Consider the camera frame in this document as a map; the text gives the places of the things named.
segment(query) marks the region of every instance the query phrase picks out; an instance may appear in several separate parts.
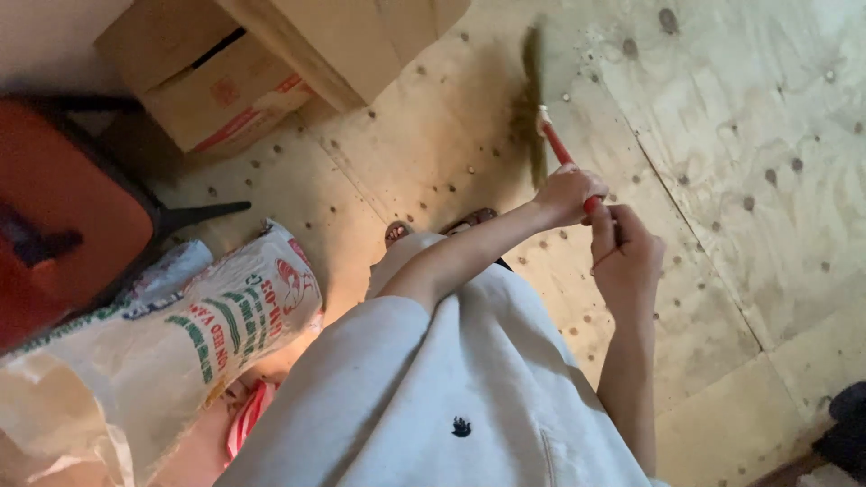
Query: plywood floor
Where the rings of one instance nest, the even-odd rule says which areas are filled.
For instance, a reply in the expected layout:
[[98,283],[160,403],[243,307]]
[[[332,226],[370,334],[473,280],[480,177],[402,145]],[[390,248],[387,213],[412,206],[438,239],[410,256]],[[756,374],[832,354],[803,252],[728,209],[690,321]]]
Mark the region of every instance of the plywood floor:
[[[261,218],[284,224],[332,322],[363,299],[390,221],[437,230],[532,196],[508,122],[520,38],[542,11],[560,134],[668,243],[660,474],[749,484],[801,454],[827,399],[866,375],[863,2],[475,0],[371,107],[338,116],[313,102],[244,154],[185,161],[151,184],[168,205],[253,202],[186,232],[216,253]],[[612,323],[589,238],[552,231],[505,259],[595,382]]]

